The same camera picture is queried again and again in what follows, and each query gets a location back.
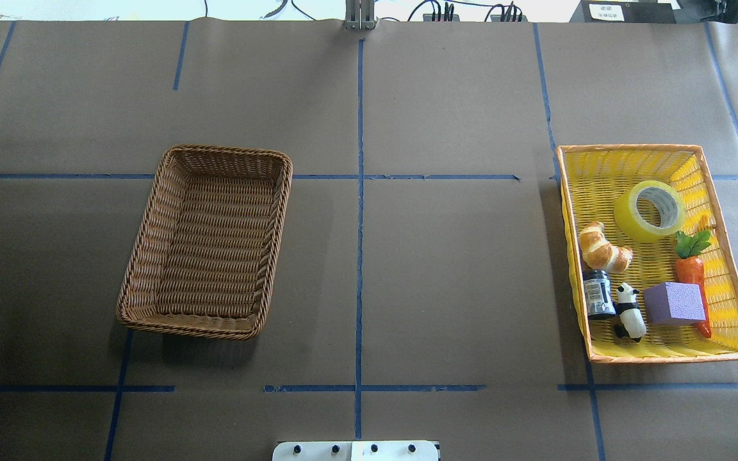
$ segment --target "white sticker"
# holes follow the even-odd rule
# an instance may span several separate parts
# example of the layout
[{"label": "white sticker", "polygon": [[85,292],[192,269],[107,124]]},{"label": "white sticker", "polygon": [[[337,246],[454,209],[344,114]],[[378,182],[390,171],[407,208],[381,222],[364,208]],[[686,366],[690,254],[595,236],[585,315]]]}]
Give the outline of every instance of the white sticker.
[{"label": "white sticker", "polygon": [[591,9],[591,18],[597,20],[625,20],[623,17],[623,7],[619,5],[597,5],[589,4]]}]

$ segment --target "white floor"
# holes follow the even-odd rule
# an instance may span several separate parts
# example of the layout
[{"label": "white floor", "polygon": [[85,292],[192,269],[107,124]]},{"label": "white floor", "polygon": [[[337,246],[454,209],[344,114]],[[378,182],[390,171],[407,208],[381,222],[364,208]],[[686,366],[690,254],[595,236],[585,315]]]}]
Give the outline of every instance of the white floor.
[{"label": "white floor", "polygon": [[[472,3],[493,3],[470,0]],[[659,0],[660,3],[676,1]],[[380,0],[375,4],[378,17],[406,20],[419,0]],[[520,0],[516,2],[532,22],[568,22],[579,0]],[[209,15],[226,20],[261,20],[281,6],[281,0],[207,0]],[[295,5],[316,19],[342,19],[343,0],[295,0]],[[489,8],[455,5],[455,14],[463,21],[480,21]],[[430,12],[423,6],[420,12]],[[202,0],[162,3],[160,0],[0,0],[0,20],[191,20],[204,15]],[[307,20],[287,3],[269,20]]]}]

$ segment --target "empty basket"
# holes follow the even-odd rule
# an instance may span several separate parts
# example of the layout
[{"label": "empty basket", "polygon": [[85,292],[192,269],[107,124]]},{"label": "empty basket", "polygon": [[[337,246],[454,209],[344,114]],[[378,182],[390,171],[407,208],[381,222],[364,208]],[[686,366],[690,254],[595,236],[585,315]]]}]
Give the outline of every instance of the empty basket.
[{"label": "empty basket", "polygon": [[[738,359],[738,274],[702,149],[673,144],[560,146],[557,159],[562,173],[562,217],[568,240],[569,277],[589,359],[613,364]],[[635,242],[618,230],[614,222],[613,204],[617,197],[646,180],[670,184],[685,200],[687,213],[682,227],[685,233],[712,229],[712,245],[702,253],[710,339],[703,338],[693,326],[648,325],[648,333],[636,344],[629,339],[618,339],[610,320],[587,320],[582,281],[584,263],[580,260],[577,236],[589,222],[603,221],[605,236],[612,244],[634,248],[630,268],[621,275],[613,275],[612,286],[627,281],[642,291],[677,279],[673,238],[645,244]],[[641,202],[639,210],[651,221],[655,213],[653,205],[648,204],[647,208],[644,205]],[[644,298],[639,296],[637,300],[645,316]]]},{"label": "empty basket", "polygon": [[292,163],[281,152],[167,151],[121,286],[117,317],[147,332],[249,339],[263,329]]}]

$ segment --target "panda head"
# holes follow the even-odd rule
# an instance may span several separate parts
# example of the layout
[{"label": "panda head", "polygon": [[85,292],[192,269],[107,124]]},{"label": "panda head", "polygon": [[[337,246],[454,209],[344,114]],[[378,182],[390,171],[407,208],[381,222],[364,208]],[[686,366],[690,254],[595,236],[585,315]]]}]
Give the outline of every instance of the panda head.
[{"label": "panda head", "polygon": [[633,286],[623,282],[623,285],[617,287],[617,297],[620,303],[636,303],[636,295],[639,294],[639,290]]}]

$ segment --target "gray table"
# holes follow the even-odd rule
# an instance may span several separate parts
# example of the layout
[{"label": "gray table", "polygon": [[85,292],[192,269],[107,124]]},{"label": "gray table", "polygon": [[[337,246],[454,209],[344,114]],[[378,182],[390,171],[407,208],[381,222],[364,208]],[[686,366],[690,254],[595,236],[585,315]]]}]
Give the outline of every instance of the gray table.
[{"label": "gray table", "polygon": [[[556,143],[705,148],[738,262],[738,26],[0,22],[0,459],[738,459],[738,362],[597,366]],[[256,343],[114,306],[175,143],[295,162]]]}]

